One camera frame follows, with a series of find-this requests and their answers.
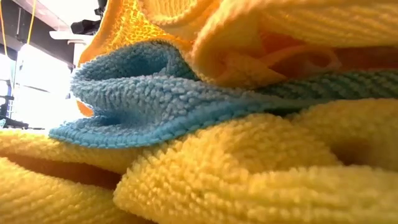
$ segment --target microfiber towel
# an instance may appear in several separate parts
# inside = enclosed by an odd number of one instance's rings
[[[219,86],[397,68],[397,9],[393,0],[109,0],[80,62],[162,39],[203,81]]]
[[[397,72],[349,72],[233,90],[199,81],[174,46],[140,42],[76,72],[72,92],[95,115],[50,136],[89,147],[150,146],[251,113],[285,115],[331,100],[396,98],[397,84]]]
[[[338,100],[113,150],[3,129],[0,223],[397,223],[397,114]]]

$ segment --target yellow microfiber towel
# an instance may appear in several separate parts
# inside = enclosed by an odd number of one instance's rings
[[[398,100],[341,100],[124,150],[2,130],[0,222],[397,223],[396,114]],[[88,165],[102,171],[62,172]],[[124,173],[113,202],[104,170]]]
[[[204,81],[264,86],[325,70],[396,68],[398,51],[388,46],[397,44],[397,21],[393,0],[110,0],[81,63],[164,39]]]

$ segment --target yellow cord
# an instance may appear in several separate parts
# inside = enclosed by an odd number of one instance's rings
[[[3,41],[3,44],[4,44],[4,54],[6,55],[6,57],[8,57],[7,44],[6,44],[6,32],[4,31],[4,21],[2,19],[1,0],[0,0],[0,19],[1,19],[2,41]]]
[[[36,0],[33,0],[32,19],[30,20],[29,33],[27,35],[26,44],[30,43],[30,35],[32,34],[33,20],[35,19],[35,11],[36,11]]]

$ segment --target blue microfiber towel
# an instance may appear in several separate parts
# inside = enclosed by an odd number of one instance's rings
[[[140,42],[79,69],[72,92],[95,115],[50,137],[88,147],[150,146],[251,113],[278,115],[339,99],[396,98],[398,71],[327,73],[255,91],[201,82],[166,42]]]

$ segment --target folded towel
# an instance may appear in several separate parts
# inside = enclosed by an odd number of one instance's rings
[[[81,62],[163,39],[180,49],[202,80],[223,86],[397,68],[398,49],[380,47],[397,43],[397,9],[392,0],[109,0]]]
[[[398,72],[349,72],[232,90],[198,81],[172,45],[140,42],[76,72],[72,92],[95,115],[50,136],[89,147],[150,146],[251,113],[285,115],[331,100],[398,98],[397,86]]]
[[[397,114],[398,100],[334,101],[113,150],[1,130],[0,222],[397,223]]]

